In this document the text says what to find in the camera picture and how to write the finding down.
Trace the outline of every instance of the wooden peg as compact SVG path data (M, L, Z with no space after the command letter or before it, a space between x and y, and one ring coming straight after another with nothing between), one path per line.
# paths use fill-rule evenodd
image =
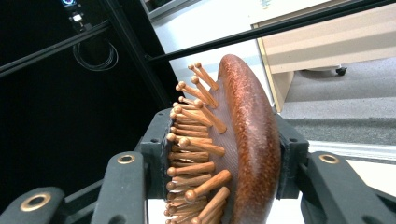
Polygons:
M169 133L166 135L166 140L169 142L176 142L178 143L181 138L186 137L186 136L180 136L180 135L175 135L174 133ZM213 140L211 138L199 138L199 137L188 137L190 140L194 140L195 142L200 142L200 143L207 143L211 144L213 143Z
M192 114L188 110L185 110L185 109L181 108L181 106L175 106L173 108L173 110L175 111L176 114L183 114L187 118L193 119L195 121L198 121L198 122L204 124L207 127L211 127L212 126L212 123L205 116L199 116L199 115L196 115L196 114Z
M195 108L194 105L184 105L184 104L179 104L178 102L174 102L174 103L172 104L173 107L175 107L175 106L177 106L177 105L180 105L181 108L187 109L187 110L196 110L196 109L197 109L197 108Z
M172 181L174 181L174 182L185 181L187 179L191 179L191 178L197 177L199 175L202 175L202 174L176 175L176 176L172 177Z
M232 179L231 173L228 170L222 170L204 184L200 185L196 189L187 190L184 194L187 202L195 202L195 200L199 197L208 193L210 190L215 189L221 185L224 185L228 181Z
M184 81L179 81L178 86L181 88L182 91L195 96L198 99L201 99L206 104L208 103L207 99L201 94L198 89L195 89L189 85L187 85Z
M182 130L182 129L177 129L175 127L171 127L170 131L171 131L171 133L182 135L182 136L201 137L201 138L209 137L209 133L201 133L201 132L196 132L196 131Z
M215 170L215 163L213 161L199 163L193 166L186 166L181 168L169 167L167 174L169 176L185 175L185 174L200 174L210 173Z
M202 67L201 63L196 63L195 67L197 67L199 69L199 71L202 74L201 79L207 83L207 85L210 86L210 88L212 88L213 91L216 91L219 89L219 84L216 83L212 77L206 72L206 70Z
M209 161L209 153L207 152L170 152L168 159L173 160L191 160L194 162L207 162Z
M189 215L189 214L191 214L191 212L189 212L189 211L182 211L182 212L176 212L176 213L174 213L174 214L170 214L169 213L169 210L165 210L164 212L163 212L163 214L166 216L166 217L172 217L172 216L187 216L187 215Z
M175 111L172 109L171 112L169 113L169 118L176 120L176 119L190 119L189 117L183 115L183 114L177 114Z
M227 131L227 126L214 114L212 114L212 112L210 112L209 109L204 106L204 103L202 101L196 99L194 101L194 105L205 114L206 118L210 120L210 122L213 124L213 126L215 126L216 130L218 130L219 133L225 133Z
M192 217L196 216L196 214L199 214L199 212L190 213L185 216L178 216L170 220L168 219L169 222L165 222L165 224L179 224L186 221L189 222Z
M192 186L180 186L174 189L174 191L189 191L189 190L193 190L196 189L196 187L192 187Z
M207 180L210 179L212 175L199 175L190 179L185 179L183 181L177 181L177 182L173 182L170 181L166 184L166 188L168 190L174 190L178 187L194 187L194 186L199 186L203 183L205 183Z
M210 94L210 92L201 84L198 76L192 76L191 82L195 84L201 94L206 98L207 103L212 108L217 108L219 106L219 102Z
M169 214L176 212L197 212L205 208L207 201L196 201L195 203L183 203L179 206L170 206Z
M166 209L169 209L169 208L171 208L171 206L180 207L180 206L183 206L183 205L190 204L190 203L187 203L186 200L184 200L184 198L177 198L177 200L179 200L179 199L183 199L183 201L182 201L181 203L179 203L179 202L177 202L177 203L176 203L176 202L166 203L165 208L166 208ZM201 196L201 197L199 197L199 198L197 199L196 202L198 202L198 201L205 201L205 202L207 202L207 197L206 197L206 196Z
M222 187L213 197L212 200L207 204L207 206L202 210L198 217L192 219L191 223L201 224L211 212L213 212L217 207L221 207L222 203L225 203L225 199L230 195L230 191L226 187Z
M183 199L184 199L184 193L186 193L186 192L183 192L183 191L181 191L181 192L169 192L166 195L166 199L168 201L173 201L174 199L179 198L179 197L183 197Z
M171 151L173 151L173 152L200 152L200 151L205 151L205 150L202 150L200 147L192 147L192 146L180 147L180 146L172 145Z
M178 129L182 130L189 130L189 131L196 131L196 132L201 132L201 133L207 133L207 127L206 126L197 126L197 125L186 125L186 124L180 124L175 122L174 126Z
M195 121L193 119L178 119L178 118L176 118L175 122L178 123L178 124L183 124L183 125L194 125L194 126L203 126L203 127L205 127L204 124L202 124L202 123L200 123L198 121Z
M182 198L175 198L172 201L167 200L166 202L167 202L167 204L172 205L172 204L178 204L178 203L185 203L186 200L184 199L184 196L183 196Z
M201 73L201 71L198 69L198 68L196 68L195 66L194 66L194 64L192 63L192 64L189 64L189 66L187 66L193 73L195 73L195 74L197 74L197 76L198 77L202 77L203 75L202 75L202 73Z
M186 167L186 166L192 166L192 165L196 165L196 164L199 164L199 163L197 163L197 162L189 162L189 161L182 161L182 160L171 161L171 166L173 166L173 167Z
M204 221L204 223L207 223L207 224L219 224L220 221L221 221L222 216L224 215L223 210L224 210L224 208L219 208L219 210L217 210L218 212L213 213L213 217L208 218L207 221L206 220Z
M186 110L186 111L189 111L192 114L195 114L195 115L198 115L200 117L205 118L205 114L201 110L197 109L196 107L195 107L194 110L189 110L189 109L186 109L186 108L183 108L183 109Z
M181 87L179 87L178 85L175 86L175 90L176 91L182 91Z
M198 147L202 151L213 153L221 157L224 156L225 154L224 147L220 147L212 144L200 143L186 137L180 138L178 143L180 144L181 147Z
M179 100L181 103L185 103L185 104L188 104L188 105L194 105L194 101L193 101L193 100L187 99L187 98L185 98L185 97L183 97L183 96L179 96L179 97L178 97L178 100Z

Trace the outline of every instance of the wire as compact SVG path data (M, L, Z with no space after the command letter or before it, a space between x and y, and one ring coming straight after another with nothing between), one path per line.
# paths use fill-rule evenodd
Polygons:
M76 61L84 68L93 72L103 72L112 69L114 66L116 66L116 64L119 61L119 53L117 52L117 49L109 41L107 41L107 44L109 50L108 58L103 63L97 65L89 64L85 62L84 59L81 57L80 54L81 43L78 43L73 46L73 55Z

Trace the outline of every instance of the chair wheel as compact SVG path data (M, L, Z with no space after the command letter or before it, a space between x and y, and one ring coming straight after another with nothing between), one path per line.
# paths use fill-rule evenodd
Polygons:
M335 69L335 72L338 74L338 76L343 76L346 74L347 68L341 67L341 68Z

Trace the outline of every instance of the massage brush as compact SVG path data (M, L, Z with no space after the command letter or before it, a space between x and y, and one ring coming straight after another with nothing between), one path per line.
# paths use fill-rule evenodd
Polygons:
M219 63L215 82L200 63L180 81L166 139L171 181L166 223L264 223L280 172L279 137L267 96L248 65L234 55Z

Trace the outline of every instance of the textured brown surface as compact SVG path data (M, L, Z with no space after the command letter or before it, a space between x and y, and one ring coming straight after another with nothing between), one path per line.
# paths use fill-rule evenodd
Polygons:
M262 85L247 64L226 55L219 66L238 150L232 223L263 223L280 171L275 118Z
M221 119L227 125L227 131L225 133L218 133L216 129L209 128L209 136L213 139L213 144L222 146L225 148L225 155L223 157L217 155L209 155L210 160L216 164L216 172L218 173L224 169L231 172L233 179L226 185L231 191L230 196L227 199L227 205L224 209L224 216L222 223L230 223L233 216L233 201L236 192L236 186L238 181L238 149L236 146L235 133L233 132L233 120L231 119L230 110L228 109L227 99L225 97L225 91L223 88L222 79L218 79L217 83L220 88L216 91L210 90L210 93L219 101L219 107L216 109L209 108L213 114Z

